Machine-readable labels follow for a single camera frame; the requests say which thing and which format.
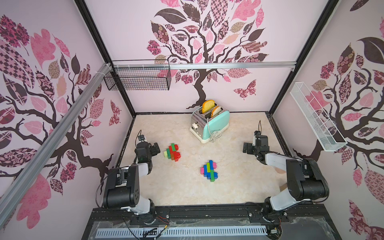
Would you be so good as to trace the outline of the red long lego brick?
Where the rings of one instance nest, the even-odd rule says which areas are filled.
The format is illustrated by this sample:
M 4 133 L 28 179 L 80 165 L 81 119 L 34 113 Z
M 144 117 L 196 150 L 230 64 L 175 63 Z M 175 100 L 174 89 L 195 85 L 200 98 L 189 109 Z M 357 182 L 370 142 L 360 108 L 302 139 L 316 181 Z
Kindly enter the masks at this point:
M 179 161 L 179 159 L 177 159 L 177 152 L 174 152 L 174 156 L 175 156 L 175 162 L 178 162 Z
M 174 161 L 174 160 L 175 160 L 175 156 L 174 156 L 174 151 L 173 151 L 172 146 L 169 146 L 169 151 L 170 151 L 170 154 L 169 154 L 170 159 L 171 159 L 172 161 Z

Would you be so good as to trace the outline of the blue long lego brick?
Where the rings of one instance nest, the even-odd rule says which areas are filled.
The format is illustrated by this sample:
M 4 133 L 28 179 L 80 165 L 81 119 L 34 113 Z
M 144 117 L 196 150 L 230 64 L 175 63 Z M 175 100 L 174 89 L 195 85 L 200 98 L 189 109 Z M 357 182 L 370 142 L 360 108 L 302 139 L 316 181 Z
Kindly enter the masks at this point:
M 210 170 L 213 171 L 214 170 L 214 162 L 212 160 L 210 160 L 209 164 L 210 164 Z

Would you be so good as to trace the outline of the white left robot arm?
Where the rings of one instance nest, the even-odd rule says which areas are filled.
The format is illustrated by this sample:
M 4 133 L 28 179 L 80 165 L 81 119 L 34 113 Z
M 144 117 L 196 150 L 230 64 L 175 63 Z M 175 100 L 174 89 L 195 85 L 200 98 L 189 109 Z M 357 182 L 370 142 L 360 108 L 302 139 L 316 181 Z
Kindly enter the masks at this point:
M 107 176 L 102 207 L 130 212 L 147 224 L 153 223 L 156 218 L 155 204 L 141 196 L 140 178 L 152 172 L 152 157 L 159 153 L 158 143 L 138 143 L 135 149 L 137 162 L 128 167 L 115 168 Z

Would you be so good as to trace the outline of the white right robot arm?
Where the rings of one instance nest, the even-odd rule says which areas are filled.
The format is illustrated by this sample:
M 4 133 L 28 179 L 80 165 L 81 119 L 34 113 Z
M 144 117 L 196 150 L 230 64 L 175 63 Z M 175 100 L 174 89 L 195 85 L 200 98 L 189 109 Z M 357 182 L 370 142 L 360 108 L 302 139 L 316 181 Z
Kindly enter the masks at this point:
M 266 166 L 280 169 L 287 174 L 287 188 L 265 199 L 262 215 L 281 213 L 302 202 L 315 202 L 329 197 L 330 189 L 316 161 L 297 159 L 276 152 L 269 147 L 268 137 L 255 131 L 252 143 L 244 143 L 243 152 L 254 155 Z

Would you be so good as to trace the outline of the mint and cream toaster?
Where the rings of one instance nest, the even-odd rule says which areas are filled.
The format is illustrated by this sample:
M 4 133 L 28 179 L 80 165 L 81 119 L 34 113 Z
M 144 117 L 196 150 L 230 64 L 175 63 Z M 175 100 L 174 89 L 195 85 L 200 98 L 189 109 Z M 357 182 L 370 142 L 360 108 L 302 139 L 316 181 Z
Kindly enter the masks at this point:
M 202 114 L 202 107 L 194 110 L 189 130 L 202 143 L 214 142 L 229 127 L 230 112 L 225 108 L 211 118 L 211 111 Z

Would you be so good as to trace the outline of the toast slice right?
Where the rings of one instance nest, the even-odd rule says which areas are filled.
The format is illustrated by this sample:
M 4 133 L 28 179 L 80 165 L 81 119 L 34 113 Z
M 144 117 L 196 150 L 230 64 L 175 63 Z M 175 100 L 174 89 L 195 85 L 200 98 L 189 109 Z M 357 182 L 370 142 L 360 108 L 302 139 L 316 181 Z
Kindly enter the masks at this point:
M 221 111 L 222 111 L 222 107 L 221 106 L 216 106 L 212 109 L 211 111 L 211 118 L 214 118 L 216 115 L 218 115 Z

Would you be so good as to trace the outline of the toast slice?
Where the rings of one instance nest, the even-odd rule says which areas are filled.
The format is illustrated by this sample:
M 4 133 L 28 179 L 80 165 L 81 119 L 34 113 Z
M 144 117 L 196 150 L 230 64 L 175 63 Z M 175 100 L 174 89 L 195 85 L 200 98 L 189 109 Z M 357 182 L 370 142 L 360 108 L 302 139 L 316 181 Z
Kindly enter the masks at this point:
M 222 107 L 221 106 L 216 106 L 212 109 L 211 111 L 211 118 L 214 118 L 216 115 L 218 115 L 221 111 L 222 111 Z
M 202 105 L 202 114 L 207 113 L 209 110 L 213 109 L 216 106 L 214 100 L 207 100 Z

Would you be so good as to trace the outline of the toast slice left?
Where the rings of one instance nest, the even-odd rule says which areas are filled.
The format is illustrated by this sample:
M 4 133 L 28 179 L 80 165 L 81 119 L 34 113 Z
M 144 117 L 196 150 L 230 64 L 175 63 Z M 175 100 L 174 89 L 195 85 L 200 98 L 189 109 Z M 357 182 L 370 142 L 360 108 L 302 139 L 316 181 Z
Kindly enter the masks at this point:
M 213 109 L 216 106 L 214 100 L 207 100 L 202 105 L 202 114 L 207 113 L 209 110 Z

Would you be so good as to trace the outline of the aluminium rail left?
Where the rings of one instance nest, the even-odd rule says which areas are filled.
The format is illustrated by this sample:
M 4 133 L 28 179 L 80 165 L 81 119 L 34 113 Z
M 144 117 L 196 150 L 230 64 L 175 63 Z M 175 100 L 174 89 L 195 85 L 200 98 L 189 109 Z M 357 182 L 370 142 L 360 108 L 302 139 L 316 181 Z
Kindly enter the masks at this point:
M 89 99 L 93 96 L 99 85 L 104 79 L 104 75 L 112 70 L 112 64 L 105 63 L 96 72 L 91 82 L 86 86 L 84 92 L 77 98 L 67 114 L 62 118 L 53 133 L 43 142 L 38 152 L 29 161 L 19 176 L 10 185 L 8 190 L 1 198 L 1 228 L 9 219 L 11 213 L 17 208 L 22 197 L 26 194 L 44 165 L 51 158 L 67 132 L 70 130 L 81 111 L 84 109 Z

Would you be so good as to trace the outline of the aluminium rail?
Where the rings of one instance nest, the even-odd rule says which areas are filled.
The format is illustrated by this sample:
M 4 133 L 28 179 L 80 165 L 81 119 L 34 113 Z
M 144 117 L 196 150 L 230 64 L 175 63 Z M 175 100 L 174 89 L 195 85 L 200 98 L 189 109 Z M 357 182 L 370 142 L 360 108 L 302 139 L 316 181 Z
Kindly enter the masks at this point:
M 29 161 L 19 176 L 10 185 L 8 190 L 1 198 L 1 228 L 9 219 L 11 213 L 17 208 L 22 197 L 26 194 L 44 165 L 51 158 L 67 132 L 70 130 L 81 111 L 84 109 L 89 99 L 93 96 L 99 85 L 104 79 L 104 75 L 112 70 L 112 64 L 105 63 L 96 72 L 91 82 L 86 86 L 84 92 L 77 98 L 67 114 L 62 118 L 53 133 L 43 142 L 38 152 Z
M 295 68 L 296 62 L 258 62 L 258 63 L 197 63 L 197 64 L 114 64 L 115 68 L 168 68 L 170 70 L 199 69 L 256 69 L 256 68 Z

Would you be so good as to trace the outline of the aluminium rail back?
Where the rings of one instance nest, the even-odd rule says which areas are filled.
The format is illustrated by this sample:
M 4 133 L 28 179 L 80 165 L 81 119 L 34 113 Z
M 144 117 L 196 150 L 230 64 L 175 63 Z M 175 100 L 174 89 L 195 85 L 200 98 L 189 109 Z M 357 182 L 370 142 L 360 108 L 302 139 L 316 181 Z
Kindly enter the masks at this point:
M 258 62 L 258 63 L 197 63 L 197 64 L 114 64 L 115 68 L 168 68 L 170 70 L 199 69 L 256 69 L 256 68 L 295 68 L 296 62 Z

